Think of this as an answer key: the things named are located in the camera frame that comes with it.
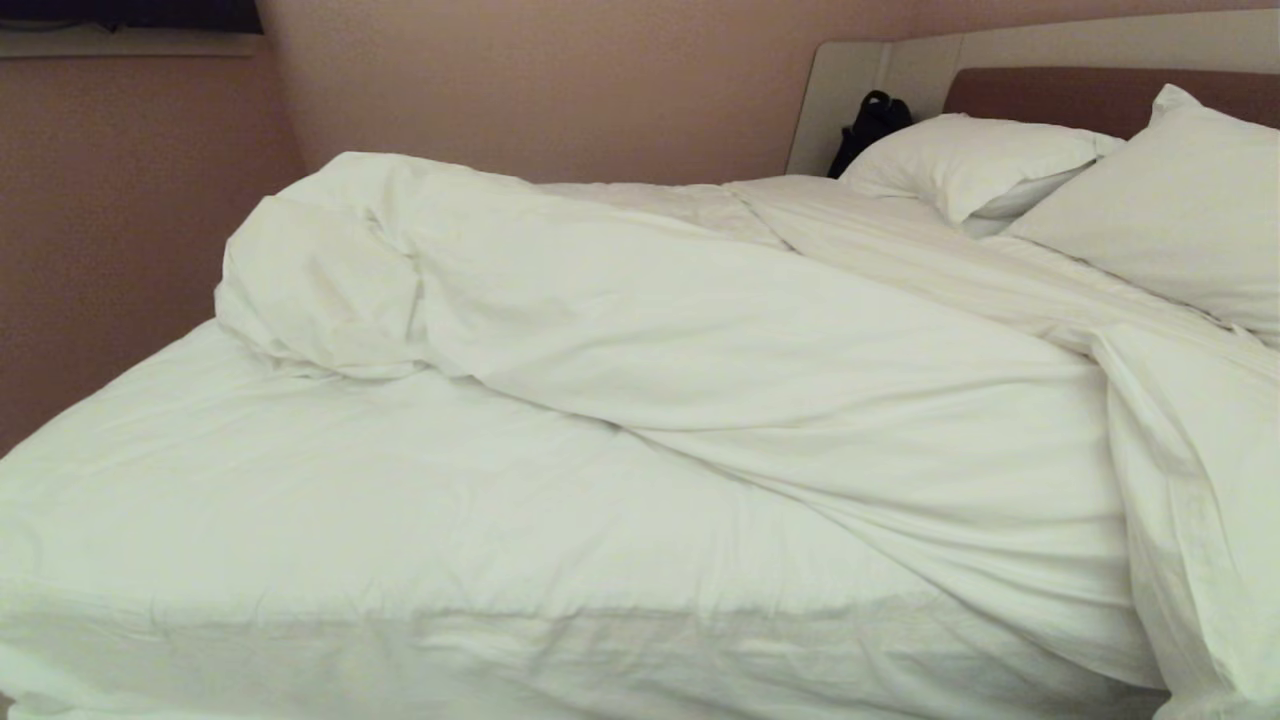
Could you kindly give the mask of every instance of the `upholstered headboard panel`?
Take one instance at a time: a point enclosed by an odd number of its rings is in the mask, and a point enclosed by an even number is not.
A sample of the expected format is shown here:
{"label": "upholstered headboard panel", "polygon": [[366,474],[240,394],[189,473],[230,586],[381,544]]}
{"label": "upholstered headboard panel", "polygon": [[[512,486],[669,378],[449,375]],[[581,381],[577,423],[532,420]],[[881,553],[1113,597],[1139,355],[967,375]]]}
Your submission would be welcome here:
{"label": "upholstered headboard panel", "polygon": [[1052,123],[1129,138],[1174,83],[1229,115],[1280,128],[1280,76],[1128,68],[970,68],[951,82],[946,113]]}

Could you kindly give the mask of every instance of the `pillow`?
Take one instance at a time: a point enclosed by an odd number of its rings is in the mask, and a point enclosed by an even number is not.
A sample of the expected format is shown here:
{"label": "pillow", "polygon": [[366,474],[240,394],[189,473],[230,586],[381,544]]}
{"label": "pillow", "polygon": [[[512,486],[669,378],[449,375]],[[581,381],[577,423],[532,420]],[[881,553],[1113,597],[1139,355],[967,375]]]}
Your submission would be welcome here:
{"label": "pillow", "polygon": [[1023,181],[1015,184],[1009,192],[974,210],[973,217],[969,219],[1011,220],[1012,218],[1024,215],[1028,210],[1038,205],[1041,200],[1044,200],[1055,190],[1066,184],[1066,181],[1089,169],[1092,164],[1088,163],[1087,165],[1066,170],[1065,173],[1057,173],[1056,176],[1048,176],[1047,178]]}
{"label": "pillow", "polygon": [[983,240],[1005,232],[1012,222],[1012,218],[979,218],[978,215],[973,215],[960,223],[960,232],[973,240]]}
{"label": "pillow", "polygon": [[1280,131],[1166,86],[1147,129],[1006,232],[1280,348]]}
{"label": "pillow", "polygon": [[1018,196],[988,211],[1024,213],[1056,186],[1020,183],[1082,169],[1119,145],[1123,141],[1084,129],[947,114],[873,143],[840,182],[872,197],[932,202],[959,225],[1015,188]]}

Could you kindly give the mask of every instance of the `white duvet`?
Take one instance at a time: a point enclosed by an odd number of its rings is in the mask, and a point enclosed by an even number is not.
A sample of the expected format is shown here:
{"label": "white duvet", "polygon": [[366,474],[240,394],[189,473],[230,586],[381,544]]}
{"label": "white duvet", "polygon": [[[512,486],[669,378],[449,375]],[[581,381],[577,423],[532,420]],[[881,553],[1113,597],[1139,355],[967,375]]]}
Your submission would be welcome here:
{"label": "white duvet", "polygon": [[[803,210],[735,192],[804,250]],[[1149,388],[1082,352],[1123,361],[1125,323],[1260,356],[1083,291],[1046,320],[1062,286],[983,313],[998,261],[937,258],[923,299],[886,284],[908,254],[824,259],[850,274],[344,155],[232,238],[220,328],[0,464],[0,689],[28,719],[835,719],[1160,687],[1112,464],[1158,438],[1106,407]]]}

